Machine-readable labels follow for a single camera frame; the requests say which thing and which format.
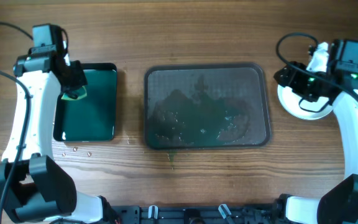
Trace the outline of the green yellow sponge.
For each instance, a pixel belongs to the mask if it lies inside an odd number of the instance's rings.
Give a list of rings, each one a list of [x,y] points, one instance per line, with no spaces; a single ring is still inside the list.
[[[73,91],[66,92],[62,95],[61,100],[65,101],[76,101],[87,97],[87,91],[85,86]]]

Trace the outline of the white plate back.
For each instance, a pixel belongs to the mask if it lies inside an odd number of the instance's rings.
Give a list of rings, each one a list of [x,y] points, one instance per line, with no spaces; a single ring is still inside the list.
[[[277,94],[284,109],[300,119],[321,119],[333,110],[333,107],[328,103],[329,99],[323,96],[315,102],[310,102],[296,95],[290,87],[282,87],[281,85],[277,87]]]

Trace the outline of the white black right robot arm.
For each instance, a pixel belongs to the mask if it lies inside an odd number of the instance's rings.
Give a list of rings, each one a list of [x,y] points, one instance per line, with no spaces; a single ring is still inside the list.
[[[272,219],[283,223],[358,223],[358,64],[350,60],[313,64],[290,62],[277,71],[278,95],[291,114],[303,100],[308,113],[332,111],[344,150],[344,180],[320,199],[282,194]]]

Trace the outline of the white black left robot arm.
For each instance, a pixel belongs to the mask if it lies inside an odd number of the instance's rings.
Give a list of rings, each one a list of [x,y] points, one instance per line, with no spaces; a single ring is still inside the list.
[[[10,140],[0,163],[0,223],[118,223],[102,196],[78,192],[54,161],[53,119],[58,97],[85,85],[81,63],[46,54],[17,59],[10,77],[17,104]]]

